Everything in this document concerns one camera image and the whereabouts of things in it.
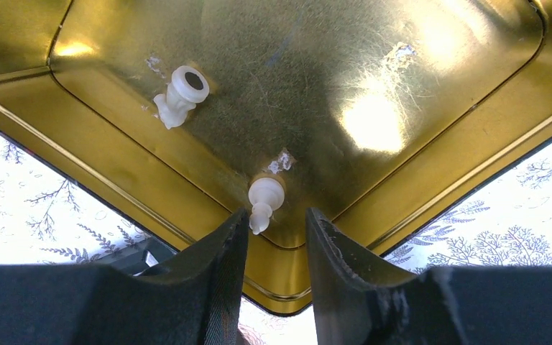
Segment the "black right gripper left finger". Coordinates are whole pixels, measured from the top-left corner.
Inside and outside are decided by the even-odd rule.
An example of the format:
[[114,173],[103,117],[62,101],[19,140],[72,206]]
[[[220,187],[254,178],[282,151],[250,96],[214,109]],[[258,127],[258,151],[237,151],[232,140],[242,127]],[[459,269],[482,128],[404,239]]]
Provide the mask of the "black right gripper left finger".
[[106,264],[0,265],[0,344],[242,344],[249,214],[140,275]]

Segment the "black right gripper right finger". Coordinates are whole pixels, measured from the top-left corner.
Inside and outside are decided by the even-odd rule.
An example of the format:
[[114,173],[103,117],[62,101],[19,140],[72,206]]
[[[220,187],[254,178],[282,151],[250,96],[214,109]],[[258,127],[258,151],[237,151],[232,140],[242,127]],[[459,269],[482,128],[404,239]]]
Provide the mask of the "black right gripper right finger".
[[552,266],[431,267],[417,275],[305,214],[320,344],[552,344]]

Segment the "fourteenth white chess piece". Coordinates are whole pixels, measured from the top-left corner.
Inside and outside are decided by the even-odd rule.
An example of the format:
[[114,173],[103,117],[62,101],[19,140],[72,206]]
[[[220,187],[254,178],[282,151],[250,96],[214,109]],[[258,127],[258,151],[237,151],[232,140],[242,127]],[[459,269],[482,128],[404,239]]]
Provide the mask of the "fourteenth white chess piece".
[[259,235],[270,225],[273,213],[285,200],[285,189],[274,178],[259,178],[249,190],[248,199],[252,205],[249,227],[254,235]]

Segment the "gold metal tin box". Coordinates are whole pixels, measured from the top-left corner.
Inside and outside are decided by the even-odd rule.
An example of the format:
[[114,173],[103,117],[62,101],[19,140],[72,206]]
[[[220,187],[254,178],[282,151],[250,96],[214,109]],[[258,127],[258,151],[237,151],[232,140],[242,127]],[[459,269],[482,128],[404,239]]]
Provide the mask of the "gold metal tin box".
[[244,292],[292,314],[307,208],[384,252],[552,137],[552,1],[0,1],[0,130],[180,249],[273,166]]

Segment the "white knight chess piece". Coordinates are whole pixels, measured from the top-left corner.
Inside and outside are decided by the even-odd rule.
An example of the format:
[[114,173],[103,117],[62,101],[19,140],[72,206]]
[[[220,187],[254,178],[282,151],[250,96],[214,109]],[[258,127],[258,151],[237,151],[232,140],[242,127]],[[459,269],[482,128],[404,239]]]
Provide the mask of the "white knight chess piece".
[[210,86],[204,75],[192,66],[181,65],[172,72],[166,91],[153,98],[157,117],[166,129],[180,127],[209,93]]

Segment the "floral white table mat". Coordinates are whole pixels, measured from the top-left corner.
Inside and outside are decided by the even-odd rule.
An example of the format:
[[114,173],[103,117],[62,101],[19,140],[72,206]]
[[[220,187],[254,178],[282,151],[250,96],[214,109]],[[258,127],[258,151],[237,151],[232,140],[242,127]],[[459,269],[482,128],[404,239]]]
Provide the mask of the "floral white table mat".
[[[0,135],[0,265],[87,263],[148,233]],[[552,143],[387,255],[437,265],[552,265]]]

